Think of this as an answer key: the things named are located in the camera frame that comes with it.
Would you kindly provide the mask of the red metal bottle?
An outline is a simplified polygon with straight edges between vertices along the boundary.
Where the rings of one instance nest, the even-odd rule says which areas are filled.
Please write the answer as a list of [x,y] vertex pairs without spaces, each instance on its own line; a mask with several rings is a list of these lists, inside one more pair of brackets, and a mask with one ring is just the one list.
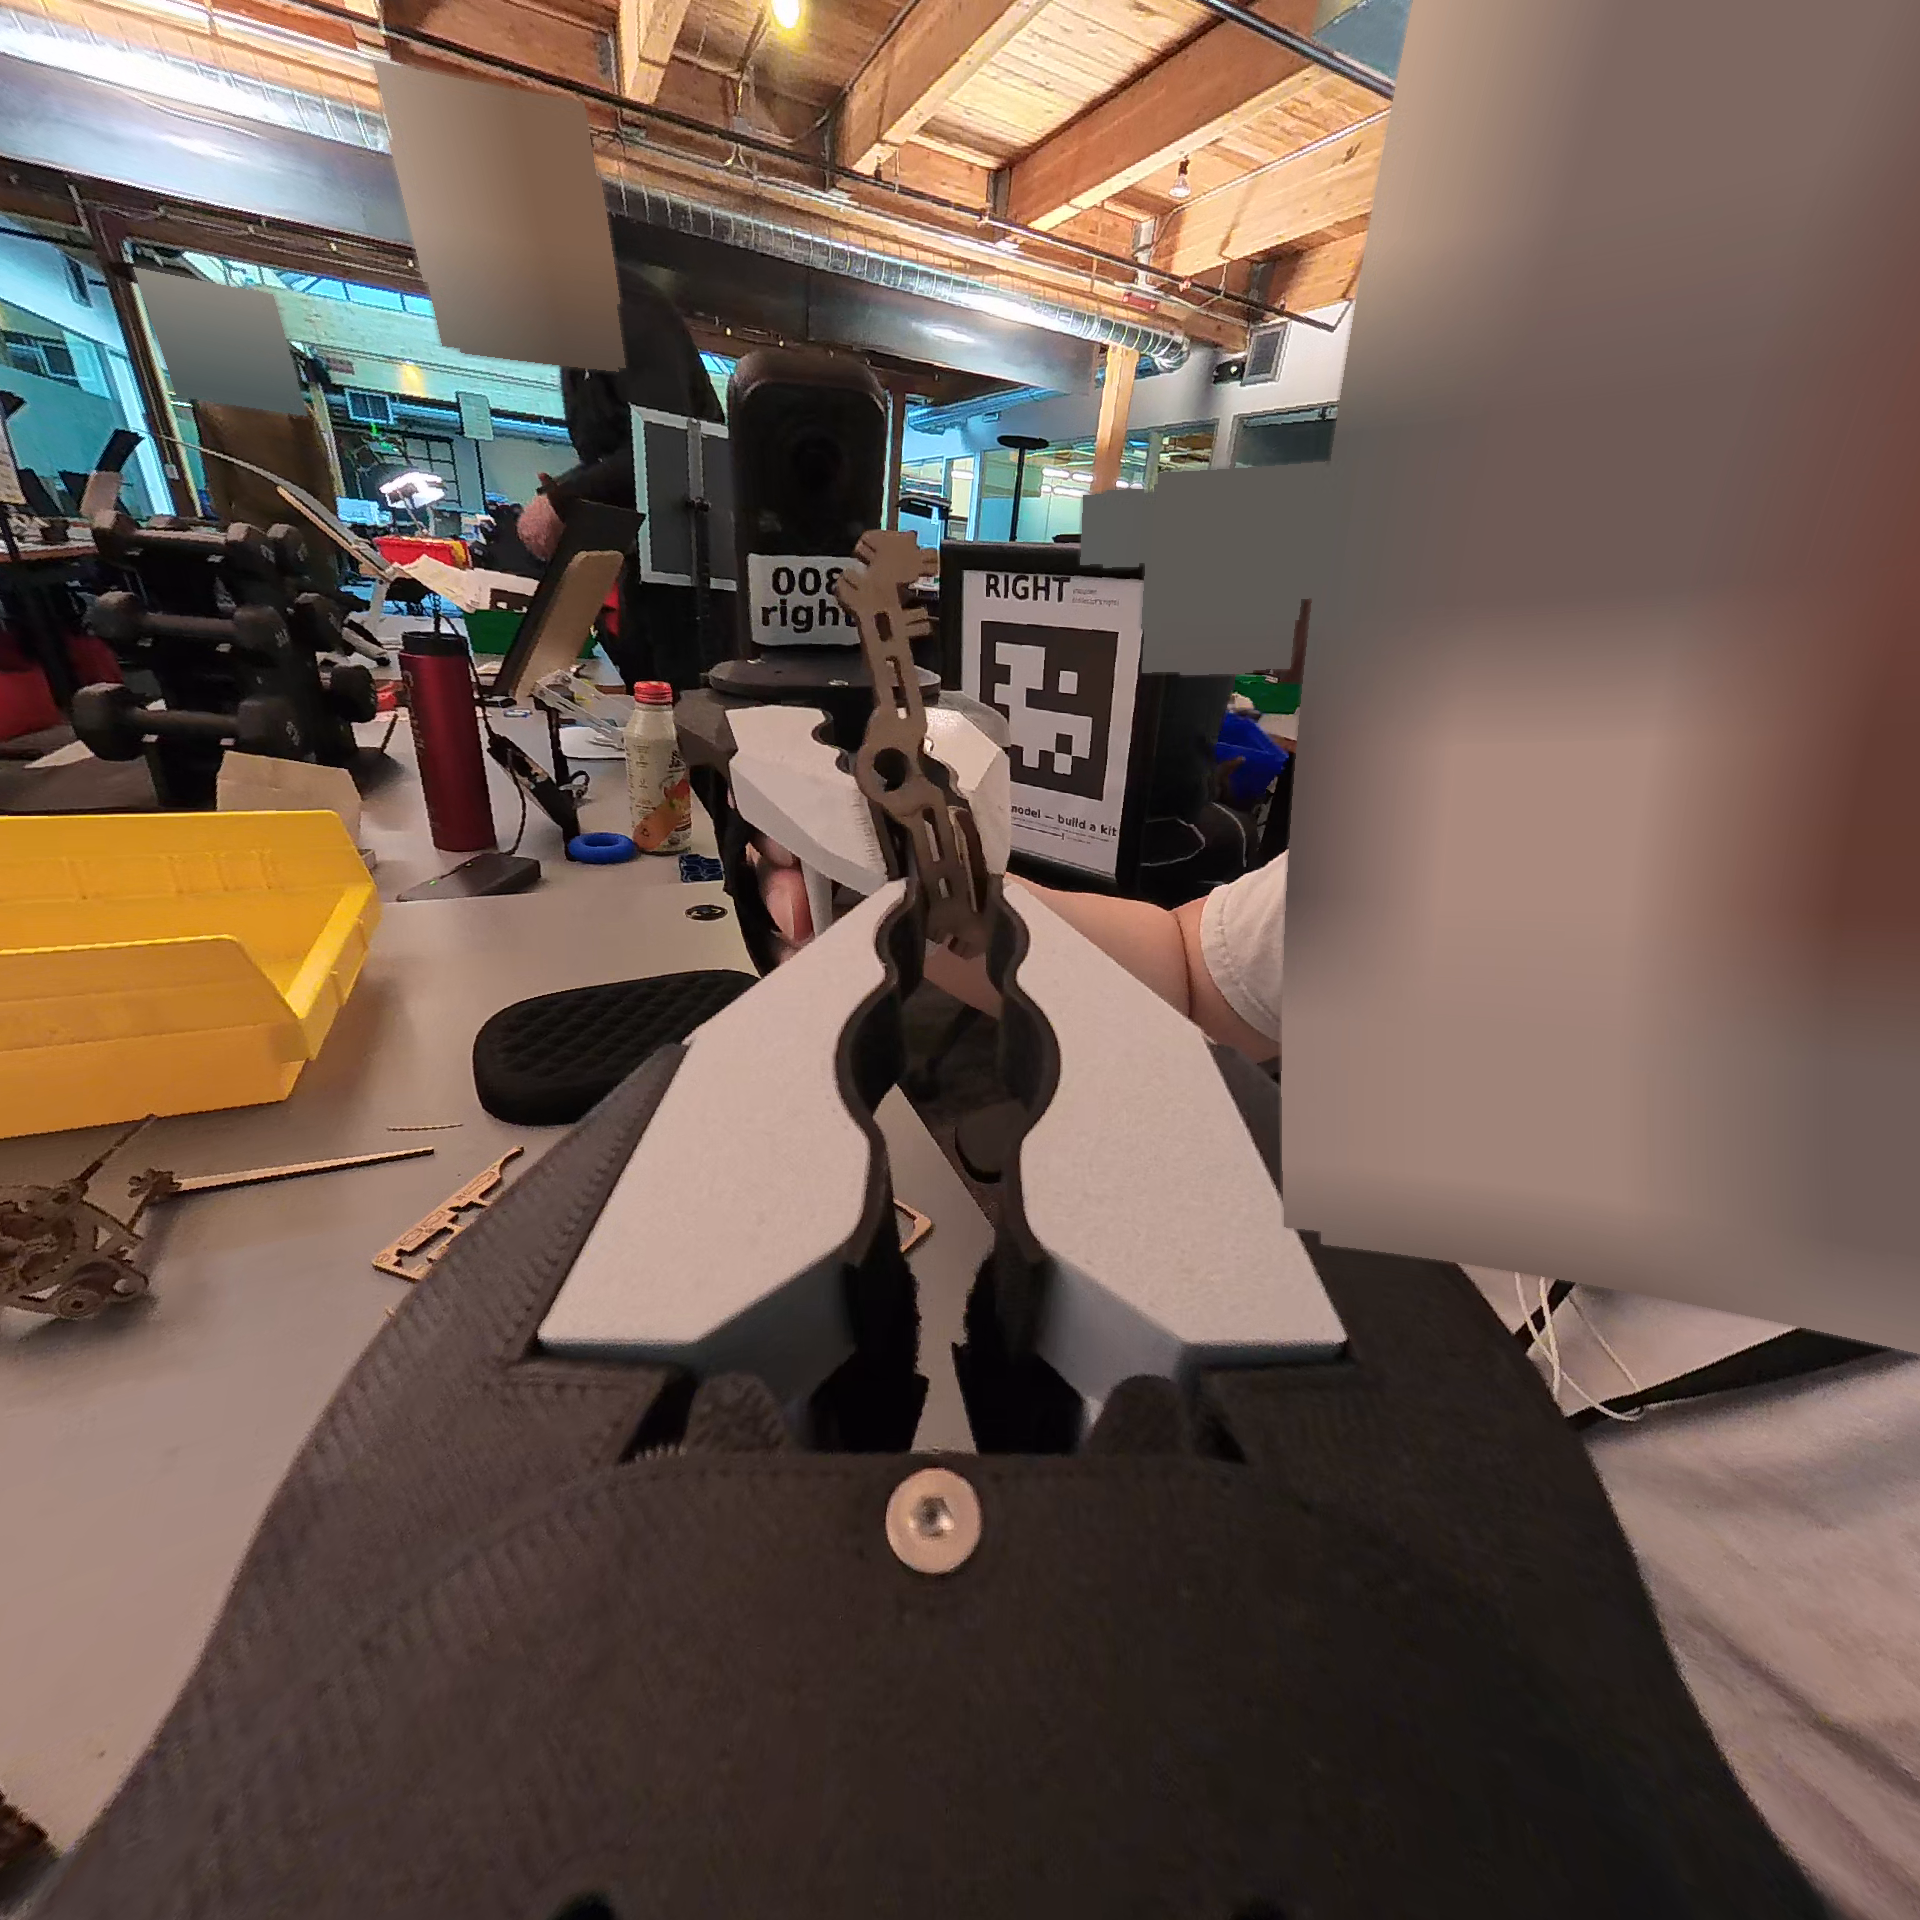
[[471,642],[405,630],[401,680],[433,849],[498,849]]

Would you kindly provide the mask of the leaning tablet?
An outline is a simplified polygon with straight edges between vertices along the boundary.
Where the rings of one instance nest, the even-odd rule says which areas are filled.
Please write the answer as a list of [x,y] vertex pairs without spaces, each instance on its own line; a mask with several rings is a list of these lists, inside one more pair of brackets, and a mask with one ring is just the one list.
[[617,570],[636,557],[640,512],[612,500],[573,500],[562,522],[557,558],[541,576],[541,594],[503,654],[490,696],[519,706],[550,669],[570,669],[610,594],[617,594]]

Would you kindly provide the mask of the yellow plastic bin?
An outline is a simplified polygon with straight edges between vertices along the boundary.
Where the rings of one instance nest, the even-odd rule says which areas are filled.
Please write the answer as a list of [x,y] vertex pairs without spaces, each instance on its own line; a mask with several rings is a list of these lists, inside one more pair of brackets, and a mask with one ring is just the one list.
[[0,1137],[291,1096],[379,918],[334,807],[5,816]]

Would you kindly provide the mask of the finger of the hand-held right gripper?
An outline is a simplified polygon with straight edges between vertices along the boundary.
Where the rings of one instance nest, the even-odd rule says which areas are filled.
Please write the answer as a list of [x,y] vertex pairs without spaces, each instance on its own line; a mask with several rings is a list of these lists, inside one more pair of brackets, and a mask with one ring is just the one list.
[[834,903],[828,883],[874,894],[898,880],[874,806],[840,765],[824,706],[737,706],[728,736],[737,816],[811,867],[811,903]]
[[994,742],[989,706],[932,706],[924,710],[924,755],[949,771],[954,800],[973,807],[981,875],[999,880],[1011,855],[1011,765]]

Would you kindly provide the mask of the clear plastic packaging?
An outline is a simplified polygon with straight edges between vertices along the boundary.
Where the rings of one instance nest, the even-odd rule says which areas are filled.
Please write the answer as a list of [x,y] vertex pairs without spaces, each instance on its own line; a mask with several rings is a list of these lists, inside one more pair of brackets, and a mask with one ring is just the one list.
[[573,669],[534,680],[534,706],[550,714],[562,755],[625,755],[630,696],[595,688]]

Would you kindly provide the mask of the long wooden model part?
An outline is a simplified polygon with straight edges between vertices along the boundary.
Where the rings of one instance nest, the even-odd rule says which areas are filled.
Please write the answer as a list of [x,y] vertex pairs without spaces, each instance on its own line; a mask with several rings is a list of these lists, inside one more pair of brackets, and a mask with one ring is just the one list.
[[937,570],[937,557],[913,529],[860,529],[850,570],[840,576],[840,609],[850,611],[874,680],[874,714],[850,755],[860,800],[887,816],[887,831],[910,875],[910,787],[921,777],[946,781],[924,755],[924,680],[913,642],[932,638],[921,581]]

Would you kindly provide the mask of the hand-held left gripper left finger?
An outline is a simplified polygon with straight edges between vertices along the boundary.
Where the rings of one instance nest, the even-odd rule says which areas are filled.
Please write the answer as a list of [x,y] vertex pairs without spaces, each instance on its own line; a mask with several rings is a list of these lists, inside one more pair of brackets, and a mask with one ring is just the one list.
[[840,1371],[858,1345],[845,1251],[866,1218],[874,1137],[840,1042],[887,986],[878,883],[803,954],[706,1017],[601,1205],[541,1345],[683,1371]]

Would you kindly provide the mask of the person's right hand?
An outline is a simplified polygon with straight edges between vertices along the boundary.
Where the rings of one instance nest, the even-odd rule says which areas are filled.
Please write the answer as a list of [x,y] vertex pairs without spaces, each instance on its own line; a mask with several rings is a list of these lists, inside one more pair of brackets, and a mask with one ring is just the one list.
[[811,946],[816,945],[811,867],[765,831],[754,831],[754,867],[765,911],[778,923],[778,961]]

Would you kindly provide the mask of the small drink bottle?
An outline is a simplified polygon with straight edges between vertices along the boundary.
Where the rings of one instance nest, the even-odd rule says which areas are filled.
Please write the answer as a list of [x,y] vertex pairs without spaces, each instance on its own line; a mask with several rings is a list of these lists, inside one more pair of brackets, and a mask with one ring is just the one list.
[[689,765],[673,680],[636,680],[625,714],[630,836],[640,855],[689,849]]

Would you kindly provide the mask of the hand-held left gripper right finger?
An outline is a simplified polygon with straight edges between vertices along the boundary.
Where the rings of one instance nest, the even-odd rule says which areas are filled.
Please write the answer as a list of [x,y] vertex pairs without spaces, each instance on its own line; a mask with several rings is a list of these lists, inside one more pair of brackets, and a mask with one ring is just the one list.
[[989,961],[1017,1102],[1005,1345],[1066,1375],[1090,1418],[1132,1375],[1197,1386],[1203,1371],[1350,1360],[1203,1031],[1026,880],[999,883]]

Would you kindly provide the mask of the assembled wooden model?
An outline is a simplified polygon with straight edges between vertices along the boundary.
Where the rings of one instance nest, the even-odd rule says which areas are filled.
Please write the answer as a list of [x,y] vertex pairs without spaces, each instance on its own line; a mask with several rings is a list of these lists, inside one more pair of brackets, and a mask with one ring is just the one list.
[[60,1186],[0,1186],[0,1298],[48,1320],[99,1320],[107,1304],[149,1297],[141,1218],[158,1172],[134,1172],[134,1213],[93,1205],[93,1172],[134,1142],[158,1115],[115,1135],[83,1172]]

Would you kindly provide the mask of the thin wooden stick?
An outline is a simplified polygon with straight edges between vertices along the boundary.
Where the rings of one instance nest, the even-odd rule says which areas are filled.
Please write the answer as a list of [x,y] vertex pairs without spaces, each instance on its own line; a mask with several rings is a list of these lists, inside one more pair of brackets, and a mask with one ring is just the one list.
[[285,1186],[285,1177],[320,1177],[320,1172],[341,1172],[341,1170],[382,1170],[382,1163],[424,1163],[424,1157],[433,1157],[433,1142],[320,1157],[320,1163],[269,1163],[269,1170],[219,1170],[219,1172],[149,1170],[149,1172],[134,1177],[134,1196],[147,1207],[158,1207],[158,1205],[204,1196],[204,1191]]

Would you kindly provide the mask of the small wooden model part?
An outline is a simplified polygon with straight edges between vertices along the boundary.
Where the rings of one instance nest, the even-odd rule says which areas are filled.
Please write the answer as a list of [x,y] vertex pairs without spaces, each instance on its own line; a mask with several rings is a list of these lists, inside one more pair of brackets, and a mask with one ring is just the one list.
[[999,894],[973,806],[949,781],[921,777],[910,787],[902,831],[924,945],[954,946],[959,961],[981,961],[994,945]]

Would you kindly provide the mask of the black dumbbell rack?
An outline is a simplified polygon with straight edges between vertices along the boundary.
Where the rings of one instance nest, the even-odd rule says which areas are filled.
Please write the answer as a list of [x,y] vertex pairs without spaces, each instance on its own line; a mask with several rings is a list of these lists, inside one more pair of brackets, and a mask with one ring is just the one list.
[[87,609],[87,638],[127,669],[71,698],[93,755],[147,765],[160,807],[212,807],[226,750],[358,771],[379,675],[331,667],[341,600],[301,525],[158,525],[123,509],[87,525],[99,558],[134,576]]

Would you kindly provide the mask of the blue storage bin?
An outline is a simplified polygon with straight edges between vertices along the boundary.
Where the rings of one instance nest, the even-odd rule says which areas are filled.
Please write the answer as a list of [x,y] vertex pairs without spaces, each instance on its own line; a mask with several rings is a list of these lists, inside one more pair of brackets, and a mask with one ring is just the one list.
[[1289,747],[1279,747],[1253,714],[1228,710],[1213,736],[1213,806],[1264,807],[1287,777]]

